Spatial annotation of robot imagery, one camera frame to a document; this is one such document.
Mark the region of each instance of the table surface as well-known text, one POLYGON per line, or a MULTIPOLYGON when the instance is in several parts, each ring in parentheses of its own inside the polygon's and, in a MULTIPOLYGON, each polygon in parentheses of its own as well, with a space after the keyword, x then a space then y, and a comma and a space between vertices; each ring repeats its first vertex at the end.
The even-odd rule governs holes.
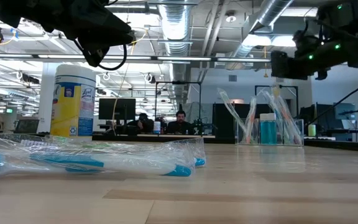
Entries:
POLYGON ((192 177, 0 178, 0 223, 358 223, 358 152, 207 144, 192 177))

